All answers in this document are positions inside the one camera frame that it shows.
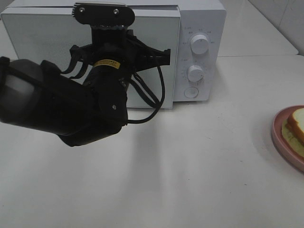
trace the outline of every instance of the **bread crust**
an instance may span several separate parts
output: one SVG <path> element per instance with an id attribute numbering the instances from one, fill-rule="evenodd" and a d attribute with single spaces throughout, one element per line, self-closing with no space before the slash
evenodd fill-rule
<path id="1" fill-rule="evenodd" d="M 297 137 L 297 139 L 300 140 L 302 144 L 304 144 L 304 132 L 301 130 L 301 128 L 299 128 L 298 122 L 294 118 L 294 112 L 290 114 L 287 119 L 287 122 L 287 127 L 289 128 L 289 130 L 291 130 L 294 136 Z"/>

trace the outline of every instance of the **white microwave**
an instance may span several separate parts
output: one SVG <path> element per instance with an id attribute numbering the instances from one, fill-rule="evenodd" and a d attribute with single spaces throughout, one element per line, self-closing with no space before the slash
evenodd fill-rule
<path id="1" fill-rule="evenodd" d="M 70 61 L 69 49 L 73 45 L 91 43 L 90 27 L 72 17 L 75 2 L 15 0 L 11 3 L 1 13 L 1 18 L 18 58 L 38 64 L 48 60 L 60 69 L 66 69 Z M 135 22 L 130 27 L 134 35 L 152 48 L 171 49 L 170 65 L 162 66 L 166 86 L 162 107 L 172 108 L 173 102 L 179 101 L 208 100 L 226 18 L 219 0 L 119 2 L 135 13 Z M 140 75 L 160 98 L 157 69 L 142 71 Z M 131 87 L 127 105 L 147 107 Z"/>

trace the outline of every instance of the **yellow label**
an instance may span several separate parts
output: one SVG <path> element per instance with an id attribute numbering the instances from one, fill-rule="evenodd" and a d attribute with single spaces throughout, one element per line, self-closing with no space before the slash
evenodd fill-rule
<path id="1" fill-rule="evenodd" d="M 97 67 L 97 66 L 109 66 L 109 67 L 114 67 L 116 69 L 119 69 L 120 63 L 116 62 L 114 60 L 111 60 L 111 59 L 103 59 L 94 64 L 94 67 Z"/>

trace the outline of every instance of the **pink plate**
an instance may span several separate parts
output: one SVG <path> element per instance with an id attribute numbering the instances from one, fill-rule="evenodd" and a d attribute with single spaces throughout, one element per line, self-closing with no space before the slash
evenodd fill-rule
<path id="1" fill-rule="evenodd" d="M 272 125 L 272 140 L 274 145 L 280 154 L 286 158 L 292 165 L 297 167 L 299 170 L 304 172 L 304 158 L 298 155 L 294 150 L 288 145 L 286 140 L 282 136 L 282 123 L 289 115 L 299 108 L 304 108 L 304 105 L 297 105 L 285 108 L 276 114 L 273 125 Z"/>

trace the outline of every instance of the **white countertop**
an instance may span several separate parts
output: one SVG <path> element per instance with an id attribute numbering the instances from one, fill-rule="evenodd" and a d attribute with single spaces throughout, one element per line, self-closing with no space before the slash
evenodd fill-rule
<path id="1" fill-rule="evenodd" d="M 297 55 L 289 41 L 248 1 L 221 0 L 227 10 L 218 56 Z M 0 21 L 0 56 L 17 56 Z"/>
<path id="2" fill-rule="evenodd" d="M 1 123 L 1 227 L 304 227 L 304 175 L 270 137 L 303 72 L 302 56 L 220 57 L 208 102 L 83 147 Z"/>

